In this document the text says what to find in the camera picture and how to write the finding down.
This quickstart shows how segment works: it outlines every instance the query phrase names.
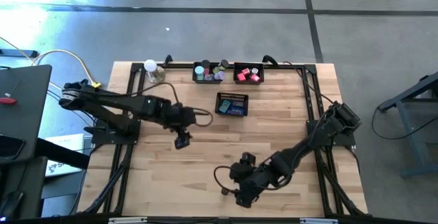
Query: white bottle cap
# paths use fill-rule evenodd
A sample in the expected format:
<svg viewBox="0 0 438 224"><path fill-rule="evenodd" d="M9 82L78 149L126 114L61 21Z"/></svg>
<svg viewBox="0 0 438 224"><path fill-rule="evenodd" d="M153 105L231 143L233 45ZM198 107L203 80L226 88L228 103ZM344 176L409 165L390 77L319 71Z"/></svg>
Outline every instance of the white bottle cap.
<svg viewBox="0 0 438 224"><path fill-rule="evenodd" d="M148 72L153 72L157 70L157 63L154 60L147 60L144 62L144 68Z"/></svg>

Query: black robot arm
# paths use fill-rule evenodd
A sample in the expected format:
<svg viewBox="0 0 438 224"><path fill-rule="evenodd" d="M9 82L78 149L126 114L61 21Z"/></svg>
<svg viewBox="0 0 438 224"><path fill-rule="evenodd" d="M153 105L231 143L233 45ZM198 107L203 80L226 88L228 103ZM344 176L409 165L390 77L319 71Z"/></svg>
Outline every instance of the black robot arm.
<svg viewBox="0 0 438 224"><path fill-rule="evenodd" d="M119 136L129 136L138 132L138 119L150 121L170 129L178 134L175 140L177 149L190 144L190 133L186 128L196 123L196 114L193 108L183 107L181 103L172 104L170 100L152 95L121 95L115 92L100 90L88 85L85 79L82 82L67 83L62 90L59 104L67 110L81 110L90 113L107 124L107 127L87 127L87 132L102 132L107 129L109 133ZM114 114L107 107L125 110L133 114Z"/></svg>
<svg viewBox="0 0 438 224"><path fill-rule="evenodd" d="M338 134L351 134L360 126L357 115L346 105L335 102L322 115L315 129L292 148L277 151L259 166L255 156L246 152L231 166L229 177L239 184L232 192L236 204L250 208L264 190L278 190L287 185L300 161L308 153L326 145Z"/></svg>

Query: desk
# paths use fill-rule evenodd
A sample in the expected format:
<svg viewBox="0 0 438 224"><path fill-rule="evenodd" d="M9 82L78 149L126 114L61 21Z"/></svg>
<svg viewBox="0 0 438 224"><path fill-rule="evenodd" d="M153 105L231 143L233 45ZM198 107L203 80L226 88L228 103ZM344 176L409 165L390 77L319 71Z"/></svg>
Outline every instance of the desk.
<svg viewBox="0 0 438 224"><path fill-rule="evenodd" d="M114 63L110 91L126 92L131 63ZM334 65L316 66L322 93L341 101ZM242 152L254 153L258 163L275 151L294 146L306 136L308 116L304 88L295 71L265 71L265 82L259 86L235 84L232 70L227 70L225 80L217 85L195 84L191 69L166 69L166 72L165 81L175 86L183 105L214 112L217 92L247 94L248 116L214 114L214 122L209 127L190 126L191 145L179 151L173 147L175 134L143 121L131 160L124 216L323 216L313 154L303 158L289 185L278 191L264 191L249 209L237 206L234 196L221 195L213 178L215 167L230 166L240 159ZM146 95L174 100L168 86L158 86ZM328 106L329 103L324 102L324 107ZM104 145L92 154L79 211L87 208L107 183L113 152L114 145ZM339 183L358 208L366 212L355 159L344 148L334 148L333 155ZM227 170L218 171L218 177L225 186L232 187ZM334 209L329 186L328 191ZM115 190L113 206L117 196Z"/></svg>

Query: yellow cable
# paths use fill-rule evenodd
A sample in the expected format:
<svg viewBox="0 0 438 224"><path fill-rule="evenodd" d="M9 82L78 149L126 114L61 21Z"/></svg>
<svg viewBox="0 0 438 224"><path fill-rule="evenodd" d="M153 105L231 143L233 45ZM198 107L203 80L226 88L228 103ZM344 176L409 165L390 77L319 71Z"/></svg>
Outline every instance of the yellow cable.
<svg viewBox="0 0 438 224"><path fill-rule="evenodd" d="M23 56L25 56L28 60L30 60L30 62L32 63L32 66L33 66L33 65L37 65L37 64L38 64L38 63L36 63L37 60L41 60L44 56L46 56L46 55L48 55L48 54L50 54L50 53L53 53L53 52L67 53L67 54L73 56L74 58L76 58L77 60L79 60L79 62L81 63L81 65L82 65L82 67L83 67L83 69L84 69L84 71L85 71L85 73L86 73L88 79L91 81L93 87L97 88L97 87L99 87L99 86L101 85L101 83L96 83L96 82L93 81L93 79L91 78L90 73L88 72L87 67L86 67L85 64L83 63L83 60L81 60L81 58L79 58L79 56L75 55L74 53L72 53L72 52L70 52L70 51L63 50L63 49L54 49L54 50L50 50L50 51L48 51L48 52L46 52L46 53L43 53L43 54L39 55L39 56L36 57L35 59L31 59L31 58L29 58L29 57L28 57L23 51L21 51L18 47L16 47L15 45L13 45L11 42L9 42L8 40L6 40L5 38L3 38L3 37L0 36L0 39L4 40L4 41L7 42L9 45L13 46L16 50L18 50L21 54L23 54ZM62 90L61 87L59 87L58 85L54 84L53 82L49 82L49 83L50 83L50 85L52 85L53 87L57 88L58 90Z"/></svg>

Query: small bin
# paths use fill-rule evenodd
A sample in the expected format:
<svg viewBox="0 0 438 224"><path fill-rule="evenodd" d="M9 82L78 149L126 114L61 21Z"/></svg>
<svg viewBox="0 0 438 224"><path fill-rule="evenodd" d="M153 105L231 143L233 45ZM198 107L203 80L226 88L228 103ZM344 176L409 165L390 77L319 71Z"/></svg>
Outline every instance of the small bin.
<svg viewBox="0 0 438 224"><path fill-rule="evenodd" d="M207 80L197 80L197 78L196 78L196 73L194 72L194 69L197 67L197 66L200 66L201 65L201 63L200 62L194 62L193 63L193 70L192 70L192 79L193 79L193 81L195 81L195 83L197 83L197 84L220 84L221 82L222 82L222 80L211 80L211 81L207 81ZM215 67L217 67L219 65L219 63L213 63L213 62L210 62L210 73L213 73L213 69L215 68Z"/></svg>
<svg viewBox="0 0 438 224"><path fill-rule="evenodd" d="M243 114L239 114L236 110L242 110ZM220 115L248 116L248 95L218 92L214 112Z"/></svg>
<svg viewBox="0 0 438 224"><path fill-rule="evenodd" d="M260 77L260 80L258 82L254 82L249 80L249 76L246 76L246 81L240 81L237 78L237 74L241 73L244 69L253 69L256 68L259 70L258 76ZM258 63L241 63L236 62L234 63L234 73L233 73L233 80L236 84L261 84L265 81L264 72L263 72L263 64Z"/></svg>

